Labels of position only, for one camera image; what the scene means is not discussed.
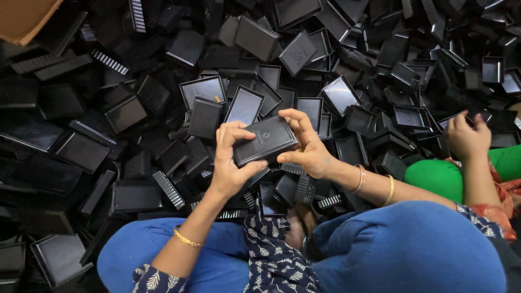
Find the person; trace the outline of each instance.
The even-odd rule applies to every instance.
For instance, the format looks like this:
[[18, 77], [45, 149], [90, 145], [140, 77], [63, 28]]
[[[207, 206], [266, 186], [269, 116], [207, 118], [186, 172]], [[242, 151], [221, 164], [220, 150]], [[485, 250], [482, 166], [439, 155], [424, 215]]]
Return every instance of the person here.
[[449, 121], [447, 142], [461, 160], [459, 166], [445, 161], [423, 160], [411, 165], [404, 182], [431, 191], [456, 203], [464, 203], [480, 216], [501, 225], [505, 239], [516, 232], [509, 219], [521, 203], [521, 145], [489, 150], [492, 134], [481, 114], [473, 130], [466, 122], [468, 111]]
[[127, 224], [102, 249], [97, 269], [111, 292], [514, 292], [519, 283], [511, 276], [521, 261], [508, 251], [497, 223], [340, 162], [305, 113], [278, 114], [299, 142], [279, 163], [301, 164], [310, 176], [384, 207], [318, 225], [312, 241], [323, 260], [314, 264], [284, 241], [293, 228], [285, 217], [250, 214], [244, 225], [214, 223], [226, 201], [267, 166], [258, 161], [238, 169], [232, 146], [255, 134], [237, 121], [222, 124], [212, 183], [190, 216]]

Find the gold bangle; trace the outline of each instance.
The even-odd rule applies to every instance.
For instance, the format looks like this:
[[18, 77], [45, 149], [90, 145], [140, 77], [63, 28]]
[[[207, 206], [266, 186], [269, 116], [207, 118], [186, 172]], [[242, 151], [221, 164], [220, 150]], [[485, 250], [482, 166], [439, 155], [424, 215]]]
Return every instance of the gold bangle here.
[[388, 206], [391, 203], [392, 195], [394, 194], [394, 178], [392, 178], [391, 175], [387, 175], [387, 177], [391, 179], [391, 191], [389, 192], [389, 197], [387, 198], [383, 206]]
[[356, 188], [355, 191], [353, 191], [353, 194], [357, 194], [360, 190], [362, 190], [362, 187], [365, 185], [365, 168], [362, 165], [356, 165], [355, 167], [358, 167], [360, 169], [360, 183], [358, 184], [358, 188]]
[[193, 246], [193, 247], [197, 247], [197, 248], [201, 248], [204, 246], [205, 243], [195, 243], [195, 242], [191, 242], [190, 240], [184, 238], [181, 234], [179, 234], [179, 232], [177, 231], [177, 228], [181, 227], [181, 225], [177, 225], [176, 227], [173, 228], [173, 234], [176, 235], [177, 238], [179, 238], [179, 240], [183, 241], [184, 243], [190, 245], [190, 246]]

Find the leg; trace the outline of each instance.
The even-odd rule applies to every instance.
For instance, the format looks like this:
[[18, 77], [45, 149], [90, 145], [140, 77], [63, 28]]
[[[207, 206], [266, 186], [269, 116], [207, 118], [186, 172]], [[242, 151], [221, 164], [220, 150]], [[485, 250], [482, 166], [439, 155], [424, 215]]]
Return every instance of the leg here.
[[449, 162], [419, 161], [407, 168], [403, 181], [454, 202], [463, 202], [462, 174], [458, 167]]
[[521, 178], [521, 144], [490, 150], [489, 157], [504, 182]]
[[471, 221], [434, 202], [343, 215], [318, 225], [313, 236], [326, 257], [313, 266], [322, 292], [506, 291], [492, 243]]
[[[98, 258], [101, 280], [112, 293], [131, 292], [132, 272], [150, 264], [184, 218], [161, 218], [132, 222], [107, 242]], [[248, 251], [243, 227], [214, 223], [195, 268], [190, 275], [190, 292], [242, 292], [249, 281]]]

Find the woman's right hand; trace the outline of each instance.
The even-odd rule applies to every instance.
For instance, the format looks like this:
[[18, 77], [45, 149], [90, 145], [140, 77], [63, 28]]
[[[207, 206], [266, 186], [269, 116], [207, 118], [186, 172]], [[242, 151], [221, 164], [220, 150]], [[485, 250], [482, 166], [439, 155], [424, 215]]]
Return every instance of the woman's right hand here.
[[327, 178], [332, 163], [337, 159], [328, 152], [326, 146], [320, 141], [306, 113], [295, 109], [285, 109], [280, 110], [279, 115], [284, 117], [295, 131], [299, 149], [280, 154], [277, 161], [279, 163], [300, 164], [313, 178]]
[[468, 111], [465, 110], [451, 118], [447, 129], [449, 147], [462, 161], [468, 161], [471, 157], [486, 157], [492, 140], [492, 133], [481, 114], [474, 118], [476, 130], [465, 121], [467, 114]]

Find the blue pants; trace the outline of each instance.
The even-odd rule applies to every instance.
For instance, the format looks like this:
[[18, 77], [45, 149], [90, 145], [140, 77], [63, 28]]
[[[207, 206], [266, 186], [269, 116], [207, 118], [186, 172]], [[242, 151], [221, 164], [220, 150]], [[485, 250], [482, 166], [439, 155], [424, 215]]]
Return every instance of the blue pants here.
[[[110, 292], [132, 292], [132, 272], [150, 264], [184, 220], [133, 222], [114, 234], [97, 263]], [[313, 237], [326, 257], [313, 267], [322, 292], [505, 291], [493, 245], [469, 220], [440, 204], [406, 201], [346, 214], [319, 225]], [[188, 292], [242, 292], [247, 260], [243, 226], [214, 223]]]

